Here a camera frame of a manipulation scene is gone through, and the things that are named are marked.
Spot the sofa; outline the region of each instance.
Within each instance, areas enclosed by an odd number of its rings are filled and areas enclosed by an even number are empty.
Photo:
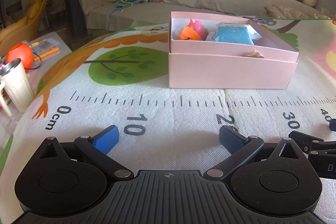
[[[31,6],[23,18],[0,31],[0,56],[24,40],[37,38],[47,0],[29,0],[29,3]]]
[[[169,22],[170,12],[205,12],[229,15],[268,16],[266,5],[283,5],[308,14],[319,13],[296,0],[163,0],[134,5],[124,11],[115,10],[115,0],[79,0],[88,32],[119,31],[136,25]]]

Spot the yellow leather chair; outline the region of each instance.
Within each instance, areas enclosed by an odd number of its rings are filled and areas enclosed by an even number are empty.
[[[41,20],[44,15],[47,0],[28,0],[31,7],[25,17],[0,31],[0,56],[7,54],[8,50],[16,44],[37,38]]]

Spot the pink cardboard box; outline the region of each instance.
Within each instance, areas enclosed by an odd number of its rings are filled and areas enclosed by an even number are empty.
[[[190,19],[209,32],[220,22],[251,25],[262,38],[255,45],[179,40]],[[239,17],[172,12],[169,34],[169,87],[207,89],[286,89],[295,72],[298,52],[257,23]],[[265,58],[243,57],[260,52]]]

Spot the white cup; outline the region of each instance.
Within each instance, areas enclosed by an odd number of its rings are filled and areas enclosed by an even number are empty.
[[[34,93],[28,83],[25,69],[21,60],[14,59],[0,69],[0,104],[6,114],[11,117],[12,112],[9,110],[2,90],[5,89],[8,96],[21,113],[27,109],[34,99]]]

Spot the wall outlet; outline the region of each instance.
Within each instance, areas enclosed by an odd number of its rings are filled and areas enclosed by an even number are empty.
[[[324,9],[324,8],[322,7],[322,9],[321,9],[321,14],[323,14],[323,15],[330,15],[330,12],[329,12],[327,9]]]

